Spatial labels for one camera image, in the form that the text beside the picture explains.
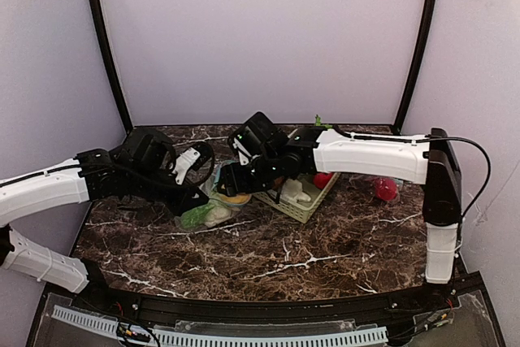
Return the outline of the yellow peach toy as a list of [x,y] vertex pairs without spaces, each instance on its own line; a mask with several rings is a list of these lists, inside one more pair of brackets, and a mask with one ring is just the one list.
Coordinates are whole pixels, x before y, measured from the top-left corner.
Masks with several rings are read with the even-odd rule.
[[234,197],[228,197],[228,196],[222,195],[221,198],[222,198],[223,202],[225,202],[229,205],[239,206],[239,205],[247,204],[251,199],[251,195],[250,194],[238,194]]

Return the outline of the green leafy vegetable toy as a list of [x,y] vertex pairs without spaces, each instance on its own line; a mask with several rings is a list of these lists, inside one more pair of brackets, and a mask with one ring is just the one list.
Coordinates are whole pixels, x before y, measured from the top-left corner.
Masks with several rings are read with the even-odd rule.
[[183,229],[191,230],[199,227],[204,223],[206,214],[213,208],[211,204],[198,206],[191,210],[185,211],[180,216],[180,226]]

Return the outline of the clear zip bag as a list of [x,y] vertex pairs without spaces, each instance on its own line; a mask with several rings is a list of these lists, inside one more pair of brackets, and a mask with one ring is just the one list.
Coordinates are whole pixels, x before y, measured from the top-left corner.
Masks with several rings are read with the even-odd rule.
[[355,189],[390,204],[400,201],[401,190],[404,186],[404,182],[396,178],[367,175],[352,176],[349,183]]
[[232,160],[219,163],[210,178],[200,186],[202,192],[208,196],[209,201],[194,209],[176,216],[175,226],[182,232],[195,232],[203,228],[214,228],[221,223],[236,217],[243,207],[251,200],[251,194],[239,194],[235,197],[227,197],[217,192],[221,168]]

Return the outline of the white green cabbage toy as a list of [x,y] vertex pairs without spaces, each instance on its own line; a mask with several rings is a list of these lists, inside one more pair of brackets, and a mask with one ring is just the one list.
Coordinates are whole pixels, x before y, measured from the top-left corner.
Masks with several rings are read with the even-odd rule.
[[208,228],[213,228],[221,223],[232,219],[240,212],[237,207],[229,207],[222,205],[214,205],[213,208],[206,214],[204,225]]

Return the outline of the white garlic toy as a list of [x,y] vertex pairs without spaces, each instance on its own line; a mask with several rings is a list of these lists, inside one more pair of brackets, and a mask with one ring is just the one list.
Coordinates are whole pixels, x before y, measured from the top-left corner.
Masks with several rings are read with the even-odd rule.
[[288,202],[310,202],[311,196],[303,189],[299,180],[287,179],[281,189],[281,195]]

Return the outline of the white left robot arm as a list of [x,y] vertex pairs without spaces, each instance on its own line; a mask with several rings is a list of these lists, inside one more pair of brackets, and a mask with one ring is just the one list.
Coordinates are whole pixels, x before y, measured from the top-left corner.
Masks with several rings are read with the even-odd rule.
[[58,254],[21,235],[11,223],[57,206],[108,197],[160,202],[173,215],[182,215],[209,201],[200,189],[205,179],[188,178],[204,165],[215,165],[215,152],[207,142],[197,141],[177,153],[167,135],[136,128],[112,150],[85,151],[55,166],[3,180],[1,267],[74,294],[103,285],[95,262]]

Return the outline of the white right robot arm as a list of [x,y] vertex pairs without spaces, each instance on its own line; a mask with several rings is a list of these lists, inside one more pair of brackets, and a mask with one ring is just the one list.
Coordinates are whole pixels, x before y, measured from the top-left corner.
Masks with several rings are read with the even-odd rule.
[[427,225],[425,279],[447,284],[468,208],[462,205],[462,170],[442,128],[426,135],[391,136],[345,132],[336,125],[303,126],[287,134],[261,111],[227,139],[237,160],[222,166],[217,190],[269,193],[302,174],[351,173],[395,178],[422,186]]

